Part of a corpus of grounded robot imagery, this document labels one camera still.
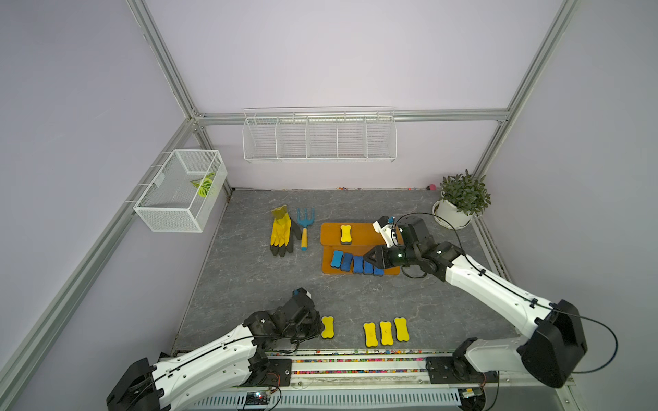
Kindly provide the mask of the yellow eraser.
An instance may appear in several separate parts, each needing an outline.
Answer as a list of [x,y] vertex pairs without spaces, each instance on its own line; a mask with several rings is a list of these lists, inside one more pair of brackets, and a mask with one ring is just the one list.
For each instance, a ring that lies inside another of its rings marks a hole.
[[365,345],[367,348],[375,348],[379,345],[376,326],[373,322],[368,322],[363,324],[363,330],[365,335]]
[[342,245],[351,245],[352,243],[352,226],[349,224],[342,224],[340,226],[340,243]]
[[392,323],[390,321],[381,321],[380,325],[380,342],[382,346],[393,346]]
[[408,321],[406,318],[397,317],[394,319],[396,339],[398,342],[407,343],[409,342],[410,334],[408,329]]
[[324,316],[321,318],[322,331],[320,336],[322,339],[333,339],[335,337],[334,317]]

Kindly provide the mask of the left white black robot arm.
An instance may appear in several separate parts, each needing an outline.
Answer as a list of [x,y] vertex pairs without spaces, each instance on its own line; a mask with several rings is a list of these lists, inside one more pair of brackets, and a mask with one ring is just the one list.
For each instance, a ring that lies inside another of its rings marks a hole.
[[258,384],[270,372],[267,353],[320,335],[320,314],[299,288],[274,311],[252,313],[224,336],[178,357],[131,364],[106,399],[109,410],[184,410],[223,388]]

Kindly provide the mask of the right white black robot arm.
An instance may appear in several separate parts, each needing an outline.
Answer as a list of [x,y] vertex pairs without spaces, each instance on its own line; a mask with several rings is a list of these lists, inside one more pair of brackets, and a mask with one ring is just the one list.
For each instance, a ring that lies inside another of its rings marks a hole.
[[417,266],[423,273],[462,289],[507,320],[514,338],[471,337],[452,354],[452,372],[464,381],[490,372],[529,373],[551,388],[560,388],[588,351],[579,311],[570,302],[553,303],[520,289],[476,263],[460,246],[437,242],[425,222],[411,217],[398,225],[392,217],[373,224],[384,242],[364,259],[387,270]]

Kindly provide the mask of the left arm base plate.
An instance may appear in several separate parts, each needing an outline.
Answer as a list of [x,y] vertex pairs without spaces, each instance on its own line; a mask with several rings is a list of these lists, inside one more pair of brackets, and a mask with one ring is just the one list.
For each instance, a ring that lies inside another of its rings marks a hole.
[[290,359],[266,358],[260,361],[250,361],[250,376],[243,383],[245,387],[275,386],[288,387],[292,377],[292,361]]

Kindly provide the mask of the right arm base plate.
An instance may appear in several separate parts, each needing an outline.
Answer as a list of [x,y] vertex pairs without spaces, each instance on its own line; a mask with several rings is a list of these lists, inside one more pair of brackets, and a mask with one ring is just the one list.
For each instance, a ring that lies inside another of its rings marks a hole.
[[471,365],[452,356],[430,356],[426,358],[426,370],[432,385],[470,384],[486,385],[500,381],[497,372],[481,373]]

